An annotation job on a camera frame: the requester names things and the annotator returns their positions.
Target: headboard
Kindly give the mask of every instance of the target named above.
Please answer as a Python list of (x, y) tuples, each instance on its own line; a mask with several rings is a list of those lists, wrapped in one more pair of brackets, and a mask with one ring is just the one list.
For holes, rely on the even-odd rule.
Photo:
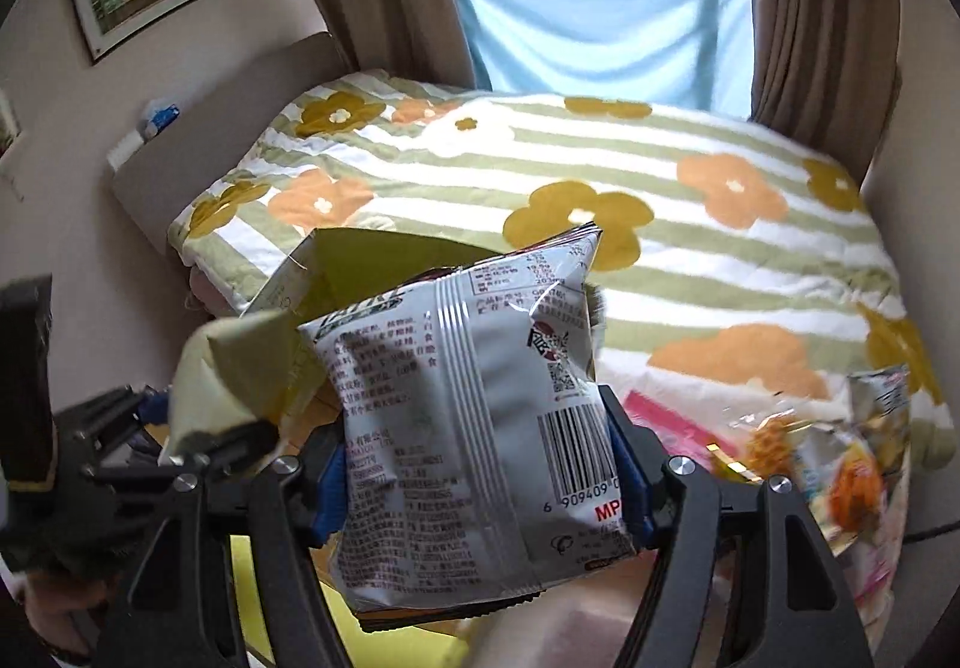
[(348, 72), (326, 32), (256, 58), (123, 163), (113, 177), (113, 193), (165, 254), (167, 227), (240, 161), (285, 104)]

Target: qr code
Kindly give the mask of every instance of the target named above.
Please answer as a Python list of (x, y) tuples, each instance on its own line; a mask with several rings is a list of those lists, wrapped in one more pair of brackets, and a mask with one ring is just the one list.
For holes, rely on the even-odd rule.
[(550, 368), (550, 380), (553, 381), (553, 392), (573, 392), (577, 385), (573, 381), (573, 376), (566, 369), (562, 362), (548, 362)]

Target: pink package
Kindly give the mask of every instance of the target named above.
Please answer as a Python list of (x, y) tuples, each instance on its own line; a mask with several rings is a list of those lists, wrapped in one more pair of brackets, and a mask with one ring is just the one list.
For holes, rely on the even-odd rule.
[(707, 443), (716, 443), (731, 457), (737, 456), (736, 448), (730, 443), (725, 443), (704, 430), (699, 424), (690, 422), (686, 417), (661, 406), (656, 400), (651, 400), (639, 392), (627, 395), (623, 410), (633, 424), (653, 430), (667, 452), (690, 457), (707, 470), (713, 468), (713, 459), (707, 451)]

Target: person's hand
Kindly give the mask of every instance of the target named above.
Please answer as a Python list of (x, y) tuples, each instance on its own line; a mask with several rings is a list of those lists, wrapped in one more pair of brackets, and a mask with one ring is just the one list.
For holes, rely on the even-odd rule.
[(91, 644), (77, 630), (76, 612), (86, 612), (106, 602), (112, 595), (108, 580), (83, 580), (61, 574), (29, 573), (19, 597), (31, 627), (51, 647), (66, 652), (64, 658), (89, 657)]

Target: cable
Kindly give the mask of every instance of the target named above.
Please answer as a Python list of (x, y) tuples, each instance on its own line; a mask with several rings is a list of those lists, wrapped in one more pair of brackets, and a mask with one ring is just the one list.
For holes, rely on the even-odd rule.
[(946, 535), (948, 532), (956, 532), (960, 529), (960, 519), (955, 522), (948, 522), (940, 527), (931, 527), (930, 529), (921, 529), (919, 532), (911, 532), (904, 536), (904, 546), (909, 543), (920, 543), (938, 535)]

